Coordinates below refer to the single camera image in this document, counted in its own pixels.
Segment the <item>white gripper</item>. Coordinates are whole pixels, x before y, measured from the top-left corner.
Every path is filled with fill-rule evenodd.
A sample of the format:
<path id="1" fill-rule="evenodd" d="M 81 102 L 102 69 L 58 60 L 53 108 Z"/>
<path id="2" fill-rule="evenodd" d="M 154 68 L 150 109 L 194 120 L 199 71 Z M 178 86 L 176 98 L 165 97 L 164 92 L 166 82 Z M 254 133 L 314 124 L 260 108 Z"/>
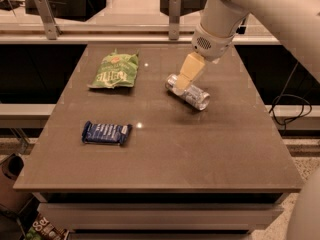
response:
<path id="1" fill-rule="evenodd" d="M 173 86 L 176 95 L 182 95 L 201 75 L 205 60 L 214 61 L 221 58 L 229 48 L 234 34 L 220 37 L 205 30 L 201 24 L 195 28 L 192 37 L 192 48 L 195 52 L 187 55 Z"/>

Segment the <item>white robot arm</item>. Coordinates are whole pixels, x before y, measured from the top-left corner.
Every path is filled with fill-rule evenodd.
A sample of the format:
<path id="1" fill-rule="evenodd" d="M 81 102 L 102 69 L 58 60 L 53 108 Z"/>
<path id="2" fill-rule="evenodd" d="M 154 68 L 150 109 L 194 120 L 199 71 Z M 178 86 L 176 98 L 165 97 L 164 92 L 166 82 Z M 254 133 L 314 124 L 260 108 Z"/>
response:
<path id="1" fill-rule="evenodd" d="M 222 57 L 240 23 L 255 18 L 320 81 L 320 0 L 207 0 L 177 81 L 182 94 L 202 74 L 204 62 Z"/>

